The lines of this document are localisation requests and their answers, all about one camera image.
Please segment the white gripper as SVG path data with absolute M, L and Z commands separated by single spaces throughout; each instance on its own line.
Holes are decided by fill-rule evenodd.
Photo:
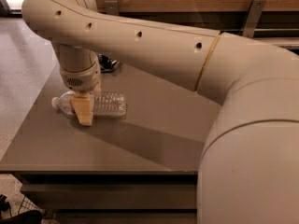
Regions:
M 100 65 L 93 51 L 62 53 L 59 64 L 63 82 L 72 91 L 93 91 L 100 81 Z M 94 97 L 80 92 L 71 96 L 71 104 L 78 122 L 83 126 L 92 126 Z

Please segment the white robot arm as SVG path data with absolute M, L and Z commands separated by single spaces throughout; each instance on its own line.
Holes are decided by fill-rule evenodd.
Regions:
M 57 55 L 54 104 L 93 123 L 99 57 L 220 108 L 198 167 L 198 224 L 299 224 L 299 58 L 217 30 L 99 13 L 95 0 L 23 0 L 22 17 Z

